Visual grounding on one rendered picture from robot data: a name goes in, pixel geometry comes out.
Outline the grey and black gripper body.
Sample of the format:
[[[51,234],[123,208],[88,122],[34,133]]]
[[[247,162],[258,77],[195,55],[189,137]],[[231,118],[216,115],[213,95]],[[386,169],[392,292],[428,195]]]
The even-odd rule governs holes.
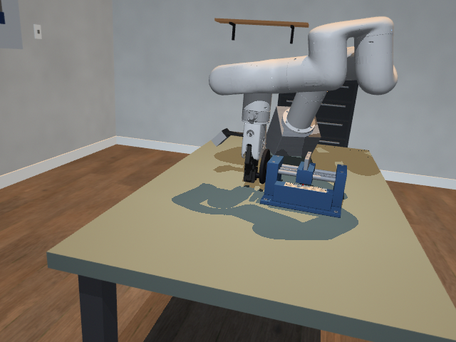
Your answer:
[[[252,122],[242,120],[244,122],[244,132],[242,139],[242,158],[245,158],[247,145],[252,145],[252,156],[256,160],[260,160],[264,150],[266,149],[266,124],[269,122]]]

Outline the blue bench vise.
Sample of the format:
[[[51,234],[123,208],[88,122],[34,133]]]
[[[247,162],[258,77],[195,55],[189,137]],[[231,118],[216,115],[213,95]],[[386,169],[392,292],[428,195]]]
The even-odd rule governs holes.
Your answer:
[[[299,166],[285,165],[283,161],[284,156],[273,155],[270,159],[270,150],[264,150],[259,173],[255,175],[261,184],[265,183],[260,204],[341,218],[347,165],[337,164],[336,172],[317,170],[316,163],[310,162],[311,152]],[[281,182],[281,175],[294,176],[302,185]],[[307,186],[313,180],[334,182],[333,190]]]

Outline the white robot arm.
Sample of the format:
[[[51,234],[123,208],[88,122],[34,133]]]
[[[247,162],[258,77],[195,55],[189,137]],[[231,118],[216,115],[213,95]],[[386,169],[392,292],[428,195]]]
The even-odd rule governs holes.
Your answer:
[[[296,93],[283,116],[290,131],[307,134],[327,91],[357,80],[363,91],[383,95],[394,89],[394,24],[384,16],[313,28],[309,55],[217,66],[209,86],[218,95],[244,94],[242,120],[269,122],[272,93]],[[381,35],[382,34],[382,35]],[[347,47],[354,37],[354,46]]]

